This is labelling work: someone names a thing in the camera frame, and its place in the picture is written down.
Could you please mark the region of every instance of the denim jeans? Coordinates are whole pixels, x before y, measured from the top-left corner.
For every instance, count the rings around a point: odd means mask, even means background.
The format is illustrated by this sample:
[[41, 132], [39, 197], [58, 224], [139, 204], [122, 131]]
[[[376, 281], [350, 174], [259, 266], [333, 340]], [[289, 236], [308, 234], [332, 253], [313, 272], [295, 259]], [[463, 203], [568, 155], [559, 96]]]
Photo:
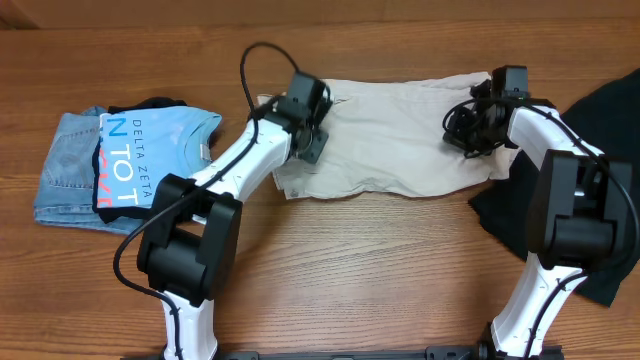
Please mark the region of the denim jeans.
[[129, 234], [142, 220], [121, 217], [105, 224], [93, 209], [91, 157], [100, 136], [94, 106], [81, 115], [64, 114], [51, 143], [34, 202], [35, 221], [42, 225]]

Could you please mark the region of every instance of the white fabric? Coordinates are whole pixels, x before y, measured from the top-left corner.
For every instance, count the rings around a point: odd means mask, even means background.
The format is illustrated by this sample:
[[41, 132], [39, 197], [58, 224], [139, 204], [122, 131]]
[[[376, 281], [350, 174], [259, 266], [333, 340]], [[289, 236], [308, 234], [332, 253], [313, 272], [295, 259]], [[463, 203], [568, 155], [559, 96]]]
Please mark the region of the white fabric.
[[287, 199], [363, 191], [422, 197], [508, 178], [516, 150], [502, 147], [491, 156], [465, 159], [442, 140], [447, 111], [489, 78], [482, 72], [391, 84], [325, 80], [335, 97], [321, 125], [329, 140], [317, 164], [292, 159], [274, 171], [277, 187]]

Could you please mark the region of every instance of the black cloth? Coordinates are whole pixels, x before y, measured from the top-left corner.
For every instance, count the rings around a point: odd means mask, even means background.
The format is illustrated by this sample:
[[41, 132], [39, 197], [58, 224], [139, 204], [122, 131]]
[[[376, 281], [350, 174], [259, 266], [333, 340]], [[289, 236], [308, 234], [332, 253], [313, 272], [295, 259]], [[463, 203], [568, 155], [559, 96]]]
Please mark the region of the black cloth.
[[[586, 142], [598, 147], [607, 156], [633, 164], [631, 197], [640, 205], [640, 69], [613, 81], [575, 103], [562, 115], [562, 120]], [[480, 224], [498, 238], [509, 250], [526, 259], [525, 219], [538, 178], [538, 170], [521, 152], [510, 169], [508, 180], [478, 194], [469, 204], [480, 216]], [[633, 221], [628, 218], [625, 249], [634, 241]], [[612, 270], [592, 274], [577, 289], [597, 303], [611, 306], [620, 282], [633, 270], [638, 252], [632, 261]]]
[[[117, 114], [123, 111], [129, 110], [143, 110], [143, 109], [161, 109], [171, 106], [188, 106], [183, 100], [174, 100], [168, 97], [152, 97], [142, 101], [139, 104], [133, 106], [109, 106], [107, 112], [109, 114]], [[100, 216], [100, 219], [108, 224], [120, 216], [125, 216], [133, 219], [146, 219], [149, 216], [149, 210], [137, 206], [127, 206], [120, 208], [98, 208], [98, 180], [100, 176], [100, 170], [98, 165], [98, 155], [100, 153], [100, 143], [96, 145], [93, 152], [93, 158], [91, 159], [91, 165], [93, 166], [93, 172], [95, 180], [93, 184], [93, 211]]]

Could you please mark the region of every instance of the wooden surface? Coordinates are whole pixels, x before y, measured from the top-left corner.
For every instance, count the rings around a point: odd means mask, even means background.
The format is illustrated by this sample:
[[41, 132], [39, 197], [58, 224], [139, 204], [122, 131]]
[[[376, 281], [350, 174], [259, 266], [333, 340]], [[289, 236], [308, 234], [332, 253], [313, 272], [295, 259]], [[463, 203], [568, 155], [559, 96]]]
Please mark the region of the wooden surface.
[[20, 29], [638, 18], [633, 0], [1, 0]]
[[[238, 63], [256, 40], [282, 45], [302, 69], [326, 78], [405, 81], [526, 64], [531, 91], [566, 109], [637, 67], [638, 39], [634, 19], [1, 32], [0, 359], [117, 359], [165, 342], [159, 301], [113, 276], [122, 237], [33, 222], [62, 113], [185, 99], [224, 116], [217, 155], [243, 127]], [[250, 58], [254, 94], [283, 90], [289, 76], [268, 50]], [[246, 204], [236, 265], [216, 303], [223, 349], [474, 342], [523, 269], [467, 205], [482, 188], [437, 199], [285, 201], [266, 180]], [[136, 250], [123, 267], [144, 282]], [[639, 293], [635, 271], [610, 310], [571, 297], [547, 343], [564, 345], [568, 359], [640, 358]]]

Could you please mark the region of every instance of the folded cloth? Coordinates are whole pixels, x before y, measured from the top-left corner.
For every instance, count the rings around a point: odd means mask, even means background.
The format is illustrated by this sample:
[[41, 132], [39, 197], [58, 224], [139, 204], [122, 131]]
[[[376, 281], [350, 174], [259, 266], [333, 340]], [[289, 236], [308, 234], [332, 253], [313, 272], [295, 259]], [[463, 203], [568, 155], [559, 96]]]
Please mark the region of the folded cloth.
[[[631, 161], [634, 174], [631, 197], [640, 206], [640, 69], [611, 82], [574, 104], [563, 121], [585, 141], [608, 156]], [[480, 215], [480, 224], [520, 258], [527, 256], [525, 219], [533, 196], [538, 169], [521, 153], [511, 167], [509, 180], [498, 181], [469, 203]], [[627, 221], [625, 246], [634, 241], [633, 221]], [[636, 256], [617, 269], [594, 273], [577, 289], [597, 303], [611, 306], [620, 282], [633, 270]]]
[[43, 225], [75, 227], [128, 234], [142, 221], [120, 218], [102, 222], [92, 207], [93, 149], [98, 144], [101, 107], [82, 115], [64, 114], [53, 138], [34, 202], [35, 221]]
[[465, 159], [442, 141], [444, 115], [489, 78], [482, 72], [390, 84], [326, 80], [335, 101], [321, 125], [329, 133], [324, 151], [315, 165], [294, 159], [275, 170], [276, 185], [287, 199], [363, 191], [422, 197], [507, 178], [515, 150]]
[[188, 106], [102, 114], [96, 207], [150, 208], [167, 174], [187, 178], [211, 163], [208, 139], [220, 120]]

